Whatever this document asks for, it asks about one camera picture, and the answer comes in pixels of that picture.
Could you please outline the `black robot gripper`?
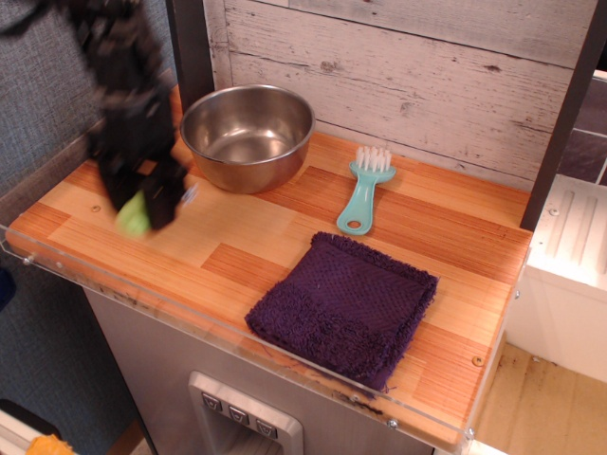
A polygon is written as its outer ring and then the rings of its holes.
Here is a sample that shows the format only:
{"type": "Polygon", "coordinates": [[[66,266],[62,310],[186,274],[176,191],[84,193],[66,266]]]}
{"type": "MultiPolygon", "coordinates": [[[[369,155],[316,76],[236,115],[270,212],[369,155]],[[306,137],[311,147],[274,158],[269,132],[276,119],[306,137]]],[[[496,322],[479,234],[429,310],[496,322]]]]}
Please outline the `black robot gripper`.
{"type": "Polygon", "coordinates": [[[138,96],[104,107],[100,127],[88,136],[88,152],[116,211],[139,191],[152,230],[175,219],[187,170],[172,156],[175,128],[170,89],[158,84],[138,96]]]}

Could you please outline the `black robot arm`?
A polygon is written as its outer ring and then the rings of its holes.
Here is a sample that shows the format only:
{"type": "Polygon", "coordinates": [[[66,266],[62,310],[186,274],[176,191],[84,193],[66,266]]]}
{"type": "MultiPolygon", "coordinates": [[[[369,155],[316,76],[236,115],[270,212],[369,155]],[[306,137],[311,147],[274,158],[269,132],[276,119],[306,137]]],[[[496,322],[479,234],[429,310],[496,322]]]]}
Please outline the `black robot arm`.
{"type": "Polygon", "coordinates": [[[186,192],[187,169],[172,155],[170,89],[160,78],[160,48],[139,1],[38,1],[1,31],[23,35],[50,9],[64,13],[96,83],[103,115],[87,136],[102,184],[125,234],[167,227],[186,192]]]}

